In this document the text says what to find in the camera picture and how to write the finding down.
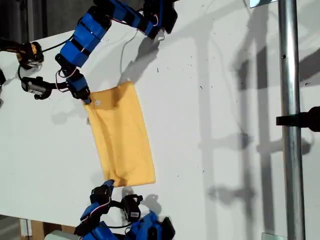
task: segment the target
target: yellow cloth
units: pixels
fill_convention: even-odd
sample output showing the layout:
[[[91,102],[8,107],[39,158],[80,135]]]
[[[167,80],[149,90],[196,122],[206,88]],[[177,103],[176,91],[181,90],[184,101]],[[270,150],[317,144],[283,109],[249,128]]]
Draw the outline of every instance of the yellow cloth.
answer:
[[[115,187],[156,181],[148,135],[132,82],[92,92],[84,105],[106,180]]]

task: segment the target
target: silver pole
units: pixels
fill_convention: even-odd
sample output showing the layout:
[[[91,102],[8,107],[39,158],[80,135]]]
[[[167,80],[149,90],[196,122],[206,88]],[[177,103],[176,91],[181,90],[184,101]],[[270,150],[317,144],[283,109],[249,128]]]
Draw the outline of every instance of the silver pole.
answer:
[[[299,54],[296,0],[278,0],[282,115],[300,112]],[[305,240],[301,129],[282,128],[288,240]]]

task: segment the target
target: white tabletop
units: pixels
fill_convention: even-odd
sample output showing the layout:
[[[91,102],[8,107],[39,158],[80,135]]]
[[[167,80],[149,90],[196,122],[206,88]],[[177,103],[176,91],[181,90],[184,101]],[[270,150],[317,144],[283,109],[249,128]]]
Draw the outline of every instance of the white tabletop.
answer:
[[[319,7],[299,1],[301,59],[320,46]],[[277,4],[247,11],[240,0],[182,0],[176,10],[158,51],[127,68],[144,36],[126,44],[136,31],[113,23],[81,69],[92,92],[116,86],[121,68],[122,79],[135,81],[156,173],[155,184],[133,188],[146,199],[141,209],[170,216],[178,240],[286,236]],[[38,42],[46,49],[71,34]],[[44,54],[39,72],[21,74],[53,83],[59,50]],[[301,67],[303,111],[319,105],[317,59]],[[12,79],[0,94],[0,214],[77,226],[91,189],[104,181],[87,113],[68,92],[34,100],[17,67],[14,54],[0,53]],[[302,136],[306,231],[318,239],[320,140],[307,129]],[[104,220],[122,224],[118,210]]]

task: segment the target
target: blue robotic arm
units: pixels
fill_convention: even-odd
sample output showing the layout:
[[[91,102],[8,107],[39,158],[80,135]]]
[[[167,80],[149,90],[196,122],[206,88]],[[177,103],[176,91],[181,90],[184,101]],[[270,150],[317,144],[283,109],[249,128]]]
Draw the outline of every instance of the blue robotic arm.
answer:
[[[136,28],[154,39],[161,29],[171,33],[178,17],[173,4],[175,1],[145,0],[142,15],[118,0],[94,0],[95,5],[79,20],[72,37],[55,56],[61,66],[58,73],[63,73],[66,82],[54,84],[43,81],[42,77],[23,77],[22,88],[40,100],[48,98],[53,89],[67,89],[74,98],[89,104],[90,90],[78,68],[88,60],[111,27],[112,20]]]
[[[141,218],[139,204],[143,200],[142,196],[127,195],[121,202],[112,200],[113,183],[113,180],[108,180],[102,186],[92,190],[90,195],[91,205],[82,214],[81,223],[75,229],[76,235],[81,236],[83,240],[173,239],[176,232],[168,217],[163,222],[159,222],[158,216],[151,211]],[[125,235],[113,234],[110,230],[113,227],[107,226],[104,221],[100,221],[101,215],[107,214],[111,207],[123,210],[126,220],[130,222],[123,227],[130,228]]]

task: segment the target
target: black clamp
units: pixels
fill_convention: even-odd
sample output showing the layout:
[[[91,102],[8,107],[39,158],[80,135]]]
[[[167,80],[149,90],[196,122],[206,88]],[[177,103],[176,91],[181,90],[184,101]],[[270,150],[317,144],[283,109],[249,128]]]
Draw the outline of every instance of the black clamp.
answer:
[[[278,116],[276,125],[309,128],[313,132],[320,132],[320,106],[315,106],[308,112],[300,112],[290,116]]]
[[[44,81],[41,76],[34,77],[23,77],[21,79],[21,86],[25,92],[34,94],[34,99],[44,100],[50,97],[52,89],[65,89],[67,88],[66,82],[58,83],[49,83]]]
[[[100,223],[100,216],[99,217],[92,217],[88,216],[85,220],[83,220],[80,225],[78,225],[75,230],[74,234],[78,236],[85,236],[90,233],[93,229],[99,226]]]

